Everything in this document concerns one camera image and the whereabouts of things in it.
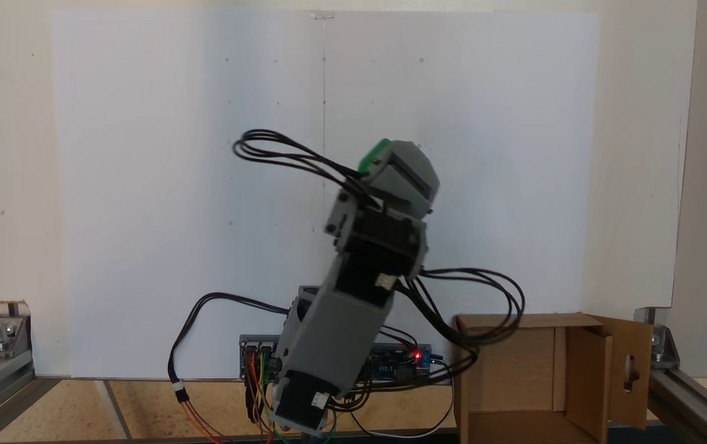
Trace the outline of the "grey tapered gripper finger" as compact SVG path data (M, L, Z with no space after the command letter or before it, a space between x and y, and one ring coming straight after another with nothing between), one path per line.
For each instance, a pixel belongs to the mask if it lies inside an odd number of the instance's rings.
M396 143L377 143L368 153L368 185L393 186L395 169L391 166Z

